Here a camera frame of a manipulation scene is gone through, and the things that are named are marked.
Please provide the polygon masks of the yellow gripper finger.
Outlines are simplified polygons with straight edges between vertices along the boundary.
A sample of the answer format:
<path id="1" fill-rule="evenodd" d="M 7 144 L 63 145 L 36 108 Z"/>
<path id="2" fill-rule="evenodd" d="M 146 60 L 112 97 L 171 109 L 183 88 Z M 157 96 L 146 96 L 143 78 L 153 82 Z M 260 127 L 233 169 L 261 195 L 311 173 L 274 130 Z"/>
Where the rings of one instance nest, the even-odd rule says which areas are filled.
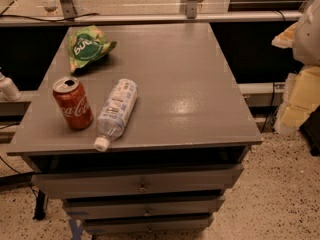
<path id="1" fill-rule="evenodd" d="M 293 46 L 296 26 L 297 26 L 296 23 L 290 25 L 279 35 L 275 36 L 271 44 L 275 47 L 282 48 L 282 49 L 291 48 Z"/>
<path id="2" fill-rule="evenodd" d="M 283 102 L 274 123 L 278 134 L 290 134 L 320 106 L 320 67 L 304 66 L 298 74 L 290 73 L 286 79 Z"/>

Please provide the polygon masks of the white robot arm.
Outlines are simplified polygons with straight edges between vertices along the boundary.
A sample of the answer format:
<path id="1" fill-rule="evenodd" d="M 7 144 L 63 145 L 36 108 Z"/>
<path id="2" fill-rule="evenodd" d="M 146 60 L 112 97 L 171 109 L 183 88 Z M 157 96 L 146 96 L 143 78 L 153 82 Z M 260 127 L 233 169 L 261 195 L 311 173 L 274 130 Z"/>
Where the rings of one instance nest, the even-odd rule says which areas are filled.
<path id="1" fill-rule="evenodd" d="M 313 0 L 300 19 L 271 44 L 291 48 L 294 59 L 303 64 L 298 74 L 290 73 L 285 81 L 274 123 L 277 133 L 290 134 L 320 106 L 320 0 Z"/>

